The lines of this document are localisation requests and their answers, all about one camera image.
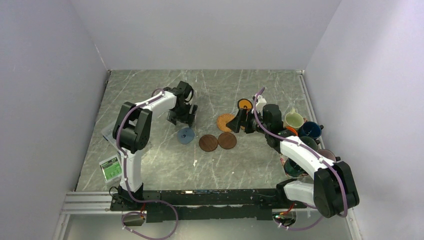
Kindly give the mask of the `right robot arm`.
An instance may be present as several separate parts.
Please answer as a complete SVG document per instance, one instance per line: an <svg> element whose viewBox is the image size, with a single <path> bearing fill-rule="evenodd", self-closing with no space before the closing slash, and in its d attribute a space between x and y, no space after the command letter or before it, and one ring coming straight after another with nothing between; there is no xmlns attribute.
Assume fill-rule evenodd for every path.
<svg viewBox="0 0 424 240"><path fill-rule="evenodd" d="M272 149L293 161L302 173L312 178L312 183L290 178L277 184L275 200L280 207L287 208L294 201L302 202L330 218L335 215L346 217L348 209L359 204L350 166L344 161L333 161L319 154L286 129L277 105L266 104L261 112L241 108L226 127L234 133L243 129L246 134L264 134Z"/></svg>

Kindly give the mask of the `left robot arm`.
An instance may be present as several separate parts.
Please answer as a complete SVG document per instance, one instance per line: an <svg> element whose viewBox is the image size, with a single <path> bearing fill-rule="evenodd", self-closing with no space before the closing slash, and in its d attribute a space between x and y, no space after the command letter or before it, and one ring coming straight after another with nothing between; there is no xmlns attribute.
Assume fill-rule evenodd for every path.
<svg viewBox="0 0 424 240"><path fill-rule="evenodd" d="M195 95L189 83L180 81L176 87L155 89L146 100L127 101L121 106L112 137L121 158L118 194L129 209L137 210L144 203L141 158L150 139L154 118L168 113L167 121L173 125L182 123L192 127L198 109L194 103Z"/></svg>

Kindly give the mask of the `blue round coaster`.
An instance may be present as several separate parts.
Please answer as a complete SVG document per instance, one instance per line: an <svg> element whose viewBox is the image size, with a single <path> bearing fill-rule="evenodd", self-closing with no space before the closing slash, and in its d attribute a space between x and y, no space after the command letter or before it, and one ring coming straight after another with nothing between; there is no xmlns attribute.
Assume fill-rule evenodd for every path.
<svg viewBox="0 0 424 240"><path fill-rule="evenodd" d="M187 145L194 140L196 134L190 127L185 127L177 132L177 140L180 144Z"/></svg>

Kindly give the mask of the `woven orange coaster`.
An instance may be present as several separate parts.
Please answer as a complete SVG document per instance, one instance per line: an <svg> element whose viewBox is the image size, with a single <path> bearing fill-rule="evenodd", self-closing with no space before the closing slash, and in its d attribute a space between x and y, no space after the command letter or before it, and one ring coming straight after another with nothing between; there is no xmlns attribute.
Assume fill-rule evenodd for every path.
<svg viewBox="0 0 424 240"><path fill-rule="evenodd" d="M218 116L216 120L216 125L218 129L223 132L231 132L232 130L229 127L227 127L227 124L234 118L235 116L231 113L224 113Z"/></svg>

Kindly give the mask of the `dark wooden coaster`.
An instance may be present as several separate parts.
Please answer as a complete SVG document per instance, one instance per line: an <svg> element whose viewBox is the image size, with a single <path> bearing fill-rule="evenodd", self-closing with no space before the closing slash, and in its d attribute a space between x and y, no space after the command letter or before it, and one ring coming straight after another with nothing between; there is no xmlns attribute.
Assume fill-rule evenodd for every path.
<svg viewBox="0 0 424 240"><path fill-rule="evenodd" d="M212 152L218 147L218 139L211 134L205 134L199 139L199 147L205 152Z"/></svg>
<svg viewBox="0 0 424 240"><path fill-rule="evenodd" d="M226 150L232 149L237 144L237 138L236 136L231 132L223 132L219 135L218 139L218 145Z"/></svg>

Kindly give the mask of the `orange black cup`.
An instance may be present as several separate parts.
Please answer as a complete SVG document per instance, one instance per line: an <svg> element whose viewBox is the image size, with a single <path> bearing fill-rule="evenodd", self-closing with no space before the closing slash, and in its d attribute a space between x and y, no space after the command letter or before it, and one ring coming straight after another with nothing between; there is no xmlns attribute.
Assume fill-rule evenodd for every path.
<svg viewBox="0 0 424 240"><path fill-rule="evenodd" d="M237 101L237 107L239 110L242 110L242 109L251 110L253 108L253 103L249 99L242 98Z"/></svg>

